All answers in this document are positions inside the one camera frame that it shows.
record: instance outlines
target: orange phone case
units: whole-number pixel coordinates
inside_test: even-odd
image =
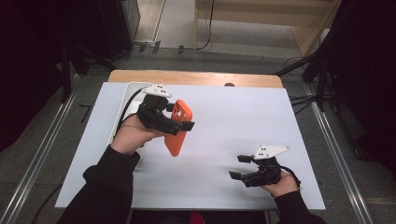
[[[177,100],[172,110],[171,119],[174,119],[177,122],[191,121],[192,111],[182,100]],[[172,156],[178,156],[178,153],[181,150],[181,146],[183,145],[184,138],[186,137],[186,133],[187,131],[180,131],[177,133],[177,135],[166,135],[165,145],[168,147],[169,152],[172,154]]]

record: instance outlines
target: white tabletop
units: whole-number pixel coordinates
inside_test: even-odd
[[[104,83],[72,161],[56,207],[66,207],[83,187],[83,172],[95,165],[113,135],[127,87],[138,83]],[[166,85],[173,103],[182,99],[193,111],[195,125],[187,133],[178,157],[163,138],[145,144],[144,158],[134,171],[134,209],[270,210],[269,193],[246,188],[229,171],[256,172],[254,163],[238,155],[253,155],[259,145],[289,146],[276,156],[302,181],[309,209],[325,209],[317,180],[289,97],[284,89]]]

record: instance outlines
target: person's left hand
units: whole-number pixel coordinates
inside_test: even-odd
[[[119,153],[133,155],[146,142],[161,136],[166,136],[166,133],[147,129],[138,116],[131,116],[121,124],[110,146]]]
[[[282,170],[278,183],[272,185],[264,185],[262,186],[262,189],[267,190],[274,198],[276,198],[284,194],[297,191],[298,187],[293,175]]]

